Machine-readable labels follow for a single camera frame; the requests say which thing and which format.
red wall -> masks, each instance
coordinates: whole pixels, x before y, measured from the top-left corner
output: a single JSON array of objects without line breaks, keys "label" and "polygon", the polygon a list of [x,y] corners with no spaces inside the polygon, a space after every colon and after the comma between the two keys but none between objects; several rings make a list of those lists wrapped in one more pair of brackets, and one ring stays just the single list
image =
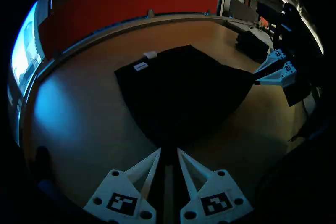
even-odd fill
[{"label": "red wall", "polygon": [[216,13],[218,0],[69,0],[39,26],[39,38],[47,58],[69,48],[91,32],[123,20],[154,13]]}]

white label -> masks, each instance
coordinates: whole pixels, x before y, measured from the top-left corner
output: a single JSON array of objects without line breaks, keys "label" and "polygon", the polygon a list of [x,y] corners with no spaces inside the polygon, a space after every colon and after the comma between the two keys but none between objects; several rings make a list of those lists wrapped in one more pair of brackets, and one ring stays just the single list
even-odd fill
[{"label": "white label", "polygon": [[143,68],[148,67],[148,65],[147,65],[145,62],[141,62],[141,63],[139,63],[139,64],[137,64],[137,65],[135,65],[135,66],[133,66],[133,67],[134,67],[134,69],[135,69],[136,71],[140,71],[140,70],[142,70]]}]

black cloth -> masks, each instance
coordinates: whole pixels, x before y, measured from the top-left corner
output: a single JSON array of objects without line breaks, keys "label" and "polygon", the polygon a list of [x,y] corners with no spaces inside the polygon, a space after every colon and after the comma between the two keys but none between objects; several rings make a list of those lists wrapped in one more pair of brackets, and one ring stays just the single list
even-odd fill
[{"label": "black cloth", "polygon": [[[115,71],[134,120],[157,146],[180,146],[220,124],[244,100],[253,74],[221,65],[191,45]],[[134,66],[148,67],[136,71]]]},{"label": "black cloth", "polygon": [[238,50],[245,53],[250,59],[262,64],[267,58],[269,46],[257,38],[252,32],[247,31],[238,35]]}]

table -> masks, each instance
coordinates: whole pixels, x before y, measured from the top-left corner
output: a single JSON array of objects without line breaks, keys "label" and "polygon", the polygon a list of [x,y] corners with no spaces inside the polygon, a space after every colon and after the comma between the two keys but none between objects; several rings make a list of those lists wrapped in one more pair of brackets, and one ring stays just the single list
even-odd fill
[{"label": "table", "polygon": [[[179,22],[125,33],[72,57],[42,82],[27,109],[26,159],[46,146],[58,186],[83,207],[107,172],[125,171],[156,149],[131,117],[114,71],[143,52],[191,44],[222,64],[254,72],[259,65],[235,49],[236,37],[210,21]],[[259,179],[285,155],[304,121],[302,105],[288,107],[281,87],[254,86],[219,128],[184,151],[211,170],[227,169],[253,202]]]}]

white bracket mount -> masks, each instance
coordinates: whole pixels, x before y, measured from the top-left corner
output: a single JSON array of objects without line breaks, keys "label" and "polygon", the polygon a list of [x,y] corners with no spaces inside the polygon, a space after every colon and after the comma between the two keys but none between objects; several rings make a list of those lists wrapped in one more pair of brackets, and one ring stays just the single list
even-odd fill
[{"label": "white bracket mount", "polygon": [[[156,211],[146,199],[160,154],[161,148],[126,172],[111,170],[89,199],[84,210],[111,223],[155,223]],[[138,192],[133,183],[148,170],[142,190]]]},{"label": "white bracket mount", "polygon": [[[255,71],[255,73],[269,67],[271,64],[286,59],[286,55],[281,51],[281,49],[275,50],[267,55],[266,60],[259,66],[259,68]],[[286,61],[283,65],[283,68],[277,70],[269,75],[266,75],[260,79],[260,85],[276,85],[287,87],[296,80],[297,71],[293,66],[291,61]]]},{"label": "white bracket mount", "polygon": [[[235,181],[226,170],[211,171],[184,151],[177,149],[178,159],[189,192],[190,202],[180,212],[181,224],[230,223],[253,211]],[[205,182],[197,191],[187,165]]]}]

